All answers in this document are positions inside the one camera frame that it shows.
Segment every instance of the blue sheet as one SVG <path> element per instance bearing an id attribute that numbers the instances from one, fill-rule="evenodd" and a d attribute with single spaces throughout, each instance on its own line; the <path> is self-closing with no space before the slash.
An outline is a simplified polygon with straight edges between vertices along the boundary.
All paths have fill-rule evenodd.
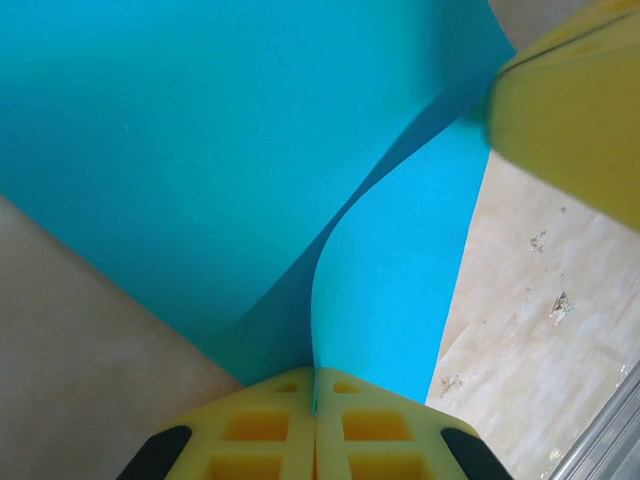
<path id="1" fill-rule="evenodd" d="M 464 114 L 512 54 L 483 0 L 3 8 L 2 194 L 244 383 L 312 361 L 311 289 L 329 239 L 313 287 L 320 364 L 416 397 L 372 359 L 416 353 L 420 335 L 411 362 L 433 363 L 488 155 L 483 124 L 460 120 L 389 178 L 383 160 L 436 99 L 431 136 Z M 460 95 L 443 96 L 451 88 Z M 372 169 L 384 179 L 362 197 Z M 416 282 L 435 302 L 428 327 Z M 362 330 L 371 295 L 380 308 Z M 391 310 L 406 321 L 378 345 Z M 357 349 L 379 357 L 349 356 L 356 330 L 368 338 Z M 410 356 L 393 367 L 405 387 Z"/>

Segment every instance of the debris speck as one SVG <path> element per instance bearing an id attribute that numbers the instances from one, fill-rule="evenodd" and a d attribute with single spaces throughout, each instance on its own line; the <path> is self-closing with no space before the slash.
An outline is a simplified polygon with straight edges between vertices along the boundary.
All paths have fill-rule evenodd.
<path id="1" fill-rule="evenodd" d="M 542 247 L 544 246 L 544 240 L 546 236 L 547 236 L 547 232 L 546 230 L 543 230 L 537 235 L 534 235 L 533 237 L 531 237 L 531 240 L 529 240 L 529 245 L 531 246 L 532 252 L 542 253 Z"/>
<path id="2" fill-rule="evenodd" d="M 629 375 L 629 372 L 631 371 L 631 368 L 633 368 L 633 365 L 623 365 L 622 368 L 620 369 L 620 373 L 622 374 L 622 380 L 618 383 L 616 383 L 616 388 L 618 388 L 621 384 L 622 381 L 627 378 L 627 375 Z"/>
<path id="3" fill-rule="evenodd" d="M 560 460 L 561 456 L 562 456 L 562 452 L 560 452 L 560 449 L 554 448 L 549 454 L 549 460 L 554 462 L 556 460 Z"/>
<path id="4" fill-rule="evenodd" d="M 549 317 L 553 318 L 555 324 L 558 325 L 574 307 L 575 305 L 569 301 L 569 297 L 563 290 L 560 296 L 556 298 L 556 301 L 553 302 Z"/>
<path id="5" fill-rule="evenodd" d="M 460 380 L 460 375 L 447 375 L 444 378 L 440 379 L 442 383 L 442 393 L 440 394 L 440 398 L 444 397 L 445 394 L 454 387 L 459 387 L 462 385 L 462 380 Z"/>

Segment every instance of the yellow plastic part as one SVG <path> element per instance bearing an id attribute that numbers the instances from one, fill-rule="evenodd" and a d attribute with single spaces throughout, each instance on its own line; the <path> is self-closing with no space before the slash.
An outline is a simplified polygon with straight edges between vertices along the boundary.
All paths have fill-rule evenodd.
<path id="1" fill-rule="evenodd" d="M 440 434 L 466 423 L 338 370 L 318 372 L 319 480 L 466 480 Z"/>
<path id="2" fill-rule="evenodd" d="M 192 436 L 167 480 L 311 480 L 313 368 L 271 378 L 177 418 Z"/>
<path id="3" fill-rule="evenodd" d="M 595 2 L 499 74 L 506 159 L 640 230 L 640 0 Z"/>

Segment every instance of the light wood surface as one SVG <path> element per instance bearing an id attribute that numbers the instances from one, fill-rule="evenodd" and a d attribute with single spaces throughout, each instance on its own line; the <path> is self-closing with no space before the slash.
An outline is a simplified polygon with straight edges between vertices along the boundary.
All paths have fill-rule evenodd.
<path id="1" fill-rule="evenodd" d="M 585 1 L 491 3 L 522 47 Z M 6 201 L 0 265 L 3 478 L 114 478 L 163 422 L 239 388 Z M 639 313 L 638 234 L 494 155 L 428 403 L 544 478 L 640 356 Z"/>
<path id="2" fill-rule="evenodd" d="M 640 358 L 639 319 L 640 235 L 494 154 L 427 404 L 546 478 Z"/>

